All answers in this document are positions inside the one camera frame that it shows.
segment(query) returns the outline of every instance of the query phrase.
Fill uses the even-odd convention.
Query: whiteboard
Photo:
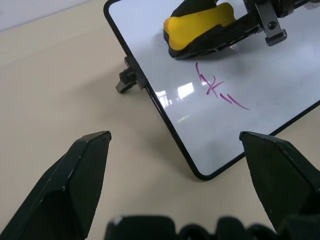
[[[90,0],[0,0],[0,32]]]
[[[210,176],[243,152],[241,131],[270,134],[320,100],[320,14],[301,7],[280,19],[288,38],[272,47],[262,32],[221,53],[175,60],[163,23],[181,2],[121,0],[109,14],[197,171]],[[246,13],[243,1],[228,2],[236,18]],[[213,76],[223,82],[216,95]]]

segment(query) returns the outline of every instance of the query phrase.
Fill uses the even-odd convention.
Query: screw
[[[271,21],[271,22],[269,22],[268,25],[267,25],[268,29],[270,29],[270,30],[275,29],[276,26],[277,26],[277,23],[276,23],[275,21]]]

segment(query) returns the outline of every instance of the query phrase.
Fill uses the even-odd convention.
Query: beige table
[[[102,240],[120,214],[168,215],[178,229],[198,223],[213,231],[223,215],[270,226],[244,159],[211,181],[196,180],[146,91],[116,92],[125,55],[104,3],[0,33],[0,231],[74,140],[102,130],[112,141],[88,239]],[[319,121],[318,107],[278,136],[320,169]]]

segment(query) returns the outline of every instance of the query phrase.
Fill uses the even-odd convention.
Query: black clamp
[[[144,89],[147,84],[147,79],[136,59],[133,56],[126,56],[124,63],[128,68],[119,73],[120,81],[115,87],[117,92],[122,94],[136,84],[141,90]]]

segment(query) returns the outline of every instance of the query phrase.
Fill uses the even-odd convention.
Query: metal bracket
[[[285,40],[287,38],[287,32],[285,29],[281,29],[271,1],[260,0],[255,4],[255,7],[259,13],[266,34],[266,44],[273,46]]]

